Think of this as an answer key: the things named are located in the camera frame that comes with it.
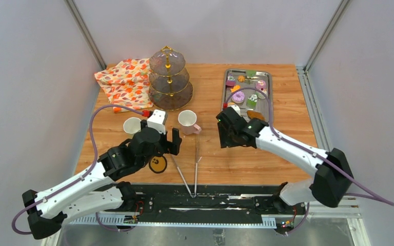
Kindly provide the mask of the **long metal tongs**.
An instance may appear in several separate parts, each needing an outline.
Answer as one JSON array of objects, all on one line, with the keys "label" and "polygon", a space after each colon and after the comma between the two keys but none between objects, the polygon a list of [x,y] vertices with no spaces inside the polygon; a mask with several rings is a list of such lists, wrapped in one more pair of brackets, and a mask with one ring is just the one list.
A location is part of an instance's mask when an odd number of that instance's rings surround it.
[{"label": "long metal tongs", "polygon": [[173,166],[176,168],[179,177],[186,192],[191,198],[198,197],[198,178],[199,178],[199,162],[202,159],[200,154],[200,137],[195,135],[193,138],[187,137],[187,140],[193,140],[192,158],[190,160],[177,159],[177,156],[171,155]]}]

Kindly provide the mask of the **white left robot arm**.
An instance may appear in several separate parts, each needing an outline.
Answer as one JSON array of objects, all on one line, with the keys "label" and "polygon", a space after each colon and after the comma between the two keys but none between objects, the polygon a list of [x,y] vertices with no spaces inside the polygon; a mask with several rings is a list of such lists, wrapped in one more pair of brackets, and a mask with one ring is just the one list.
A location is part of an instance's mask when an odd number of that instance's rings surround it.
[{"label": "white left robot arm", "polygon": [[181,143],[179,129],[172,129],[168,141],[165,132],[144,120],[139,132],[100,155],[91,167],[48,190],[26,191],[22,199],[29,233],[44,239],[64,224],[95,212],[132,211],[140,201],[131,184],[120,179],[144,168],[154,157],[178,155]]}]

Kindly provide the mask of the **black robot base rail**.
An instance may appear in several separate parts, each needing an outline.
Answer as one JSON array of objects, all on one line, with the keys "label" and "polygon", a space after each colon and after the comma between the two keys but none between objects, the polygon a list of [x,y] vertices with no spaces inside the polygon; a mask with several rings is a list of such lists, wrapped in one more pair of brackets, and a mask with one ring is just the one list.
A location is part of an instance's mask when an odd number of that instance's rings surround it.
[{"label": "black robot base rail", "polygon": [[183,185],[141,184],[125,186],[124,206],[118,213],[137,213],[139,222],[191,225],[258,225],[264,217],[299,219],[306,205],[299,203],[279,212],[269,206],[278,186],[198,185],[198,197],[191,198]]}]

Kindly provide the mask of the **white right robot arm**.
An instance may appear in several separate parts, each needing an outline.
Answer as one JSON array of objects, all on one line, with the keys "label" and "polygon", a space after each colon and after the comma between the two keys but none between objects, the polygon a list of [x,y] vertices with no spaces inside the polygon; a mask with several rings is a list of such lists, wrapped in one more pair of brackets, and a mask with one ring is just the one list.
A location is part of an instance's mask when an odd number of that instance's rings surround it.
[{"label": "white right robot arm", "polygon": [[353,174],[347,158],[337,148],[328,152],[306,145],[264,120],[246,121],[231,107],[224,108],[216,118],[221,148],[241,146],[268,151],[311,176],[311,179],[285,182],[278,187],[268,201],[278,213],[287,213],[293,206],[310,201],[336,208],[352,184]]}]

